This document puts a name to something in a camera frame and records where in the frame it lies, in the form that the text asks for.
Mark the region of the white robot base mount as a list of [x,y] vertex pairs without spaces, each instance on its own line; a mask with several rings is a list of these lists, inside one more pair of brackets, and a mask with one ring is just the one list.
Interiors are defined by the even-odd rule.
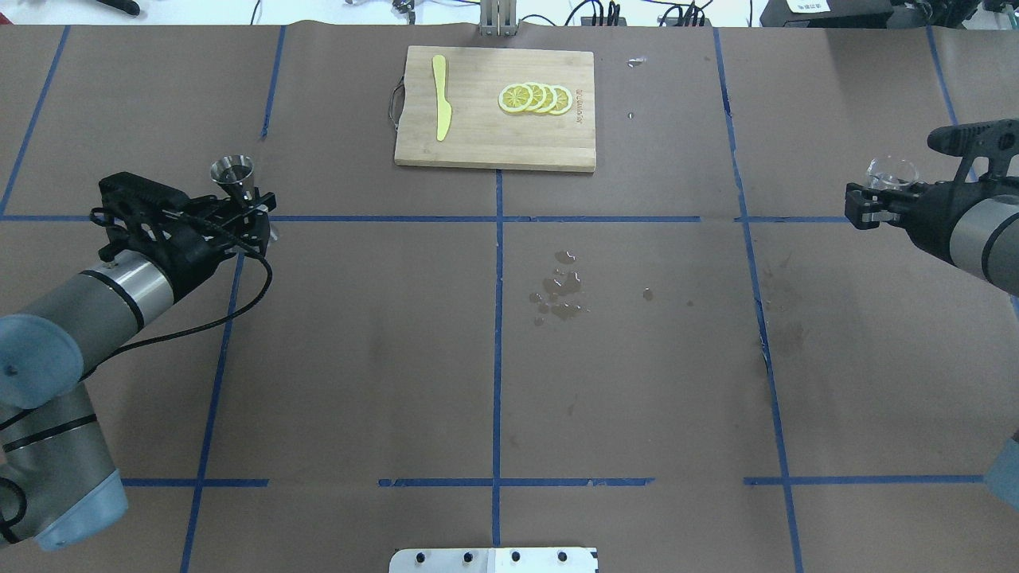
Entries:
[[595,548],[407,548],[389,572],[598,572]]

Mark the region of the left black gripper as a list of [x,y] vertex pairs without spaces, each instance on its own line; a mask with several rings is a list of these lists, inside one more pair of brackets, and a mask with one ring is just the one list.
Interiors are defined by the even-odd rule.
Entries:
[[[230,258],[232,243],[213,231],[213,226],[236,236],[263,257],[273,243],[269,215],[256,214],[276,210],[275,193],[251,200],[213,195],[189,198],[179,189],[133,173],[109,175],[98,188],[101,205],[91,210],[90,219],[107,236],[98,251],[100,260],[111,263],[123,251],[135,251],[162,271],[175,298],[187,296]],[[236,219],[244,220],[233,231],[230,225]]]

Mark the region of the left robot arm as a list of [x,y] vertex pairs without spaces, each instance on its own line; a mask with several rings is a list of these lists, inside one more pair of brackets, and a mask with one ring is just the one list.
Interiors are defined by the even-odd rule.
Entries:
[[5,315],[1,329],[2,545],[81,543],[127,511],[84,381],[236,255],[270,271],[274,193],[239,167],[215,175],[219,198],[116,173],[90,215],[106,232],[98,262]]

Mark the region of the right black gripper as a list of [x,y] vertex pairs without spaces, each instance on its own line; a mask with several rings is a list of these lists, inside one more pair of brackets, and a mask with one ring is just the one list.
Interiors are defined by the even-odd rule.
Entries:
[[[938,127],[927,145],[961,162],[952,181],[925,186],[904,217],[907,235],[955,267],[989,267],[994,251],[1008,251],[1001,237],[1017,224],[1017,178],[1008,174],[1017,155],[1017,120]],[[907,203],[907,185],[845,185],[845,218],[858,231],[902,228]]]

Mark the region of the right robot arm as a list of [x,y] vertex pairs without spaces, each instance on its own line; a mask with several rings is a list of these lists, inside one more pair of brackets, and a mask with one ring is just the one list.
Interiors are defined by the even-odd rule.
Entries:
[[902,178],[873,163],[868,184],[845,186],[845,218],[859,231],[901,228],[917,249],[1017,296],[1017,120],[938,127],[927,146],[960,160],[952,179]]

